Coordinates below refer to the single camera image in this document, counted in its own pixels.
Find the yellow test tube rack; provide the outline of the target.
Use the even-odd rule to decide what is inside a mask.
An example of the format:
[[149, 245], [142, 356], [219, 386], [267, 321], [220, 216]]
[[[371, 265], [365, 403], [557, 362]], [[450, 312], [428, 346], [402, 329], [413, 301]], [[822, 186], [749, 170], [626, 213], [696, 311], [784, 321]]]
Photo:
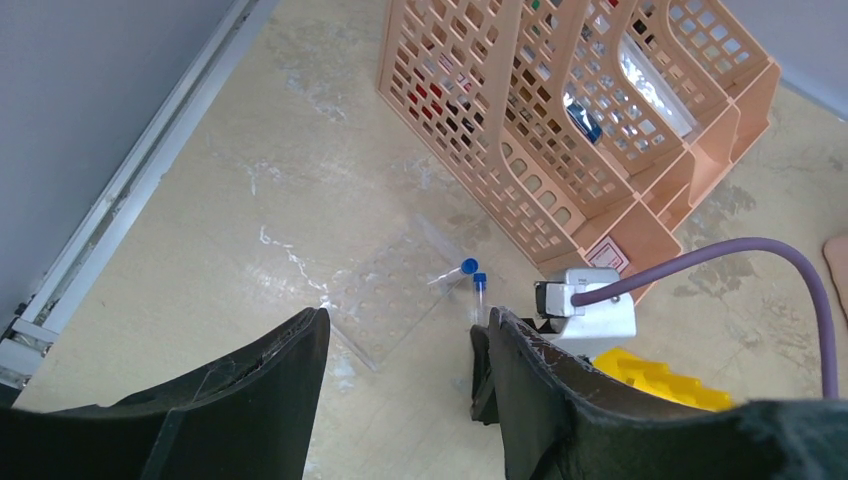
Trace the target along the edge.
[[643, 359], [622, 348], [611, 349], [591, 362], [619, 382], [678, 404], [711, 412], [735, 406], [729, 393], [708, 388], [698, 378], [672, 372], [666, 363]]

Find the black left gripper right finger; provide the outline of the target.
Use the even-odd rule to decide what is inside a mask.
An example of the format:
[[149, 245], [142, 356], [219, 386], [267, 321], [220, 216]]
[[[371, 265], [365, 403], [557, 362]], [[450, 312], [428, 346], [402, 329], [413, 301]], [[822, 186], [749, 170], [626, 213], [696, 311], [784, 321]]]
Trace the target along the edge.
[[491, 311], [509, 479], [843, 479], [847, 405], [752, 401], [712, 413], [618, 382]]

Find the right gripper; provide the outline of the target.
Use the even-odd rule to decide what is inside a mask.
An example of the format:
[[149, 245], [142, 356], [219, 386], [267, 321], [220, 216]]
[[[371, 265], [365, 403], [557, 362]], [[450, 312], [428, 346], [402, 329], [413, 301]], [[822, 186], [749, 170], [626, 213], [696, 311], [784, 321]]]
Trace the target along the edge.
[[484, 425], [497, 424], [499, 417], [489, 357], [488, 330], [481, 325], [474, 325], [469, 334], [473, 350], [470, 416], [473, 421]]

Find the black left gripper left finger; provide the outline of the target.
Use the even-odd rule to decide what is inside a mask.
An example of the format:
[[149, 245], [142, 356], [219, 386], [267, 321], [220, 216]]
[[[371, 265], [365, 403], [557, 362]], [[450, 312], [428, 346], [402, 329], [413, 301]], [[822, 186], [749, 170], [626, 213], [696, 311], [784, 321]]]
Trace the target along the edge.
[[5, 479], [299, 479], [330, 319], [307, 308], [261, 338], [112, 406], [3, 408]]

